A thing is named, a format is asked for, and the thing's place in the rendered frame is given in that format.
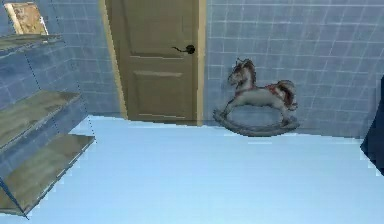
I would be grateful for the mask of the brown wooden room door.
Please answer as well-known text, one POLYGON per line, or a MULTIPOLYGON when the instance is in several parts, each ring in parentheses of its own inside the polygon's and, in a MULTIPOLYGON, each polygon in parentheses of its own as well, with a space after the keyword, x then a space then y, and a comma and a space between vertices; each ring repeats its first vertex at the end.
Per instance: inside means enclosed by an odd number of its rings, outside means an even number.
POLYGON ((130 120, 197 121, 199 0, 106 0, 130 120), (194 54, 182 53, 187 45, 194 54))

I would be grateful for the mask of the grey rocking horse toy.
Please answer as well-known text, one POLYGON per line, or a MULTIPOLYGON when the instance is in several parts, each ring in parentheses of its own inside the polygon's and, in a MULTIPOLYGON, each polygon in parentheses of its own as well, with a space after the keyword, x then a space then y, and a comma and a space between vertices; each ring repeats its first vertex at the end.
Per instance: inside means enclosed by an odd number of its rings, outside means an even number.
POLYGON ((246 137, 272 137, 300 126, 297 118, 291 115, 298 107, 295 100, 296 88, 292 81, 280 80, 266 86, 257 86, 255 65, 249 58, 237 58, 227 80, 231 85, 235 85, 234 96, 223 110, 213 111, 214 120, 224 128, 246 137), (241 106, 276 109, 281 114, 281 120, 267 126, 248 126, 229 120, 227 116, 236 107, 241 106))

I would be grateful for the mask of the wooden shelf unit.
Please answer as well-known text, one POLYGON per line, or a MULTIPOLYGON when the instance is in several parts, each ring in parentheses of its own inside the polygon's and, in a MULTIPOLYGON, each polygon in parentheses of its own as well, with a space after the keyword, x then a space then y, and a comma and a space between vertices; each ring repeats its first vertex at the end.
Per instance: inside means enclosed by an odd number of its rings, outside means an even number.
POLYGON ((0 213, 26 216, 74 165, 95 140, 71 132, 85 117, 76 80, 0 106, 0 213))

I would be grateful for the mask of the dark blue furniture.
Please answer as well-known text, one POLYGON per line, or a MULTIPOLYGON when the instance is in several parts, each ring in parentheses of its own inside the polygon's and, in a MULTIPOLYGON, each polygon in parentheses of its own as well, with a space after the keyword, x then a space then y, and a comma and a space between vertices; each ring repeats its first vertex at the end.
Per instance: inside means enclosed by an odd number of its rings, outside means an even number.
POLYGON ((384 76, 380 80, 380 101, 376 115, 360 148, 384 176, 384 76))

